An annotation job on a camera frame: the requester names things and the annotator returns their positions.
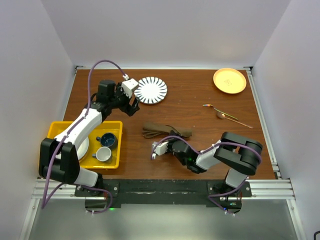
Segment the brown cloth napkin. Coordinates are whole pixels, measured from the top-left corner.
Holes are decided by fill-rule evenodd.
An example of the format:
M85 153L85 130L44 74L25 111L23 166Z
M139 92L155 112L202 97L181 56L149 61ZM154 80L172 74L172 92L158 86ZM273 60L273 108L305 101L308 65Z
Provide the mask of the brown cloth napkin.
M189 138L193 135L191 128L176 127L168 124L160 124L154 122L145 122L142 127L142 135L146 139L154 138L160 135L169 135L173 132L176 136Z

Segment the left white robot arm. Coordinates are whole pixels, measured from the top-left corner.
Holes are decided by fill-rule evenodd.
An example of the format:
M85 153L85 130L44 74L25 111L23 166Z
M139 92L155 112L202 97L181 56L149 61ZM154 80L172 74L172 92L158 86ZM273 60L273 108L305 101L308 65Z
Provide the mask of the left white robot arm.
M89 95L89 102L79 117L55 138L47 137L41 142L39 175L46 179L45 195L50 180L86 186L86 191L92 196L99 196L103 192L102 175L80 167L77 150L113 109L119 109L130 117L140 109L139 100L132 98L138 86L139 83L133 78L121 83L113 80L100 81L97 92Z

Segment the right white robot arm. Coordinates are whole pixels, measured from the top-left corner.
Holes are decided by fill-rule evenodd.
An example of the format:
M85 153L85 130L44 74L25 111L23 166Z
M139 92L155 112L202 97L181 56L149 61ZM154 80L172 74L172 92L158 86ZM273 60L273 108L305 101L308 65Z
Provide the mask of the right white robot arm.
M196 150L179 135L169 135L152 144L152 158L164 154L175 156L195 174L205 173L219 163L229 167L221 187L212 197L235 196L248 176L256 174L262 163L263 145L253 139L224 132L221 138L205 150Z

